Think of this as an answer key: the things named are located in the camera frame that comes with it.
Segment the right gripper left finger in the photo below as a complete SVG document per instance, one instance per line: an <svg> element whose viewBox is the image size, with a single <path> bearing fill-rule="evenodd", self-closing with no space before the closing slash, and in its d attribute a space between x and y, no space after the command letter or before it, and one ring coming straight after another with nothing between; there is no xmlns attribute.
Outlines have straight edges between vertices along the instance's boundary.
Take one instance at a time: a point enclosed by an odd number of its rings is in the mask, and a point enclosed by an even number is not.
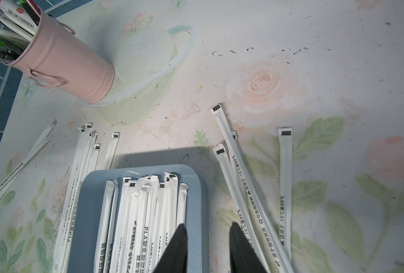
<svg viewBox="0 0 404 273"><path fill-rule="evenodd" d="M186 273L187 264L188 234L185 224L180 224L153 273Z"/></svg>

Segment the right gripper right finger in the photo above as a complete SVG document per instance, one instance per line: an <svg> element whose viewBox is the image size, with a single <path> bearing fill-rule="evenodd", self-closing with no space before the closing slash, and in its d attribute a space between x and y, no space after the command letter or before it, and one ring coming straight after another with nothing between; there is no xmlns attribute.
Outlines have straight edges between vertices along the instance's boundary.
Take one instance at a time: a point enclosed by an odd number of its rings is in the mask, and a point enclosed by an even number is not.
<svg viewBox="0 0 404 273"><path fill-rule="evenodd" d="M239 224L233 222L229 230L229 259L232 273L266 273Z"/></svg>

